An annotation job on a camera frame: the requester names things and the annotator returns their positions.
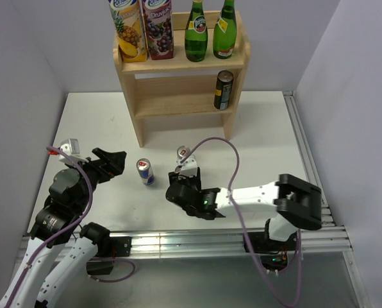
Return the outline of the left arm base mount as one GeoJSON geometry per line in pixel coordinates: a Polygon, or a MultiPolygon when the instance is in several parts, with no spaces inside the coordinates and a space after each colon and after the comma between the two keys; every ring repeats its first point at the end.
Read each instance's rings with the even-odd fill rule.
{"type": "MultiPolygon", "coordinates": [[[[132,237],[111,237],[100,252],[95,257],[116,258],[129,257],[131,251],[132,237]]],[[[115,261],[89,261],[86,264],[86,271],[89,275],[102,276],[109,275],[115,267],[115,261]]]]}

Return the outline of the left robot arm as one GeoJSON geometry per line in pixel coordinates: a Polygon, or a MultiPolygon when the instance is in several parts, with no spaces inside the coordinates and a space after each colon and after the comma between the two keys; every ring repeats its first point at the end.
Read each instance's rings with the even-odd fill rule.
{"type": "Polygon", "coordinates": [[[107,228],[89,223],[78,236],[74,231],[90,211],[96,187],[123,174],[126,152],[95,148],[97,159],[92,160],[81,158],[70,144],[47,150],[67,167],[54,176],[0,307],[53,307],[69,279],[88,262],[115,261],[107,228]]]}

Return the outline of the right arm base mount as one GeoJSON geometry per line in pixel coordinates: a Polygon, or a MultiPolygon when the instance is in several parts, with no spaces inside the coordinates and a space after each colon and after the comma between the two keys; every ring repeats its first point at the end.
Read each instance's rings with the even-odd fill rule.
{"type": "Polygon", "coordinates": [[[269,239],[265,231],[248,232],[243,235],[244,250],[255,254],[254,265],[262,272],[281,272],[287,269],[293,258],[297,256],[298,233],[294,232],[286,241],[269,239]]]}

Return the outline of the small round green bottle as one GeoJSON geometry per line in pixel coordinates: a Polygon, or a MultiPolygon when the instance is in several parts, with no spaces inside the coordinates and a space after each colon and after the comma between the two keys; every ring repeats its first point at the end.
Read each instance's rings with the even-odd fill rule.
{"type": "Polygon", "coordinates": [[[208,30],[203,0],[192,1],[192,9],[185,30],[185,54],[191,62],[203,61],[208,46],[208,30]]]}

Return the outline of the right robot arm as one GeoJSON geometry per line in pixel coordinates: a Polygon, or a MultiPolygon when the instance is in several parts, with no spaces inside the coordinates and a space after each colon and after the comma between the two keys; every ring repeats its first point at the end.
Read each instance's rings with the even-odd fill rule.
{"type": "Polygon", "coordinates": [[[322,228],[322,191],[316,185],[291,174],[265,185],[229,190],[201,188],[201,173],[195,176],[169,173],[167,201],[190,217],[205,220],[226,218],[232,213],[266,214],[264,245],[279,249],[297,230],[322,228]]]}

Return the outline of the tall green glass bottle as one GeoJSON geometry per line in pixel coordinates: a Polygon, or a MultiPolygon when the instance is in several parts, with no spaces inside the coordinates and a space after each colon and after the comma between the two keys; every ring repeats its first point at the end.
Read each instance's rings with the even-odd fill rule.
{"type": "Polygon", "coordinates": [[[235,2],[225,1],[213,32],[213,54],[219,59],[228,59],[233,54],[237,39],[235,2]]]}

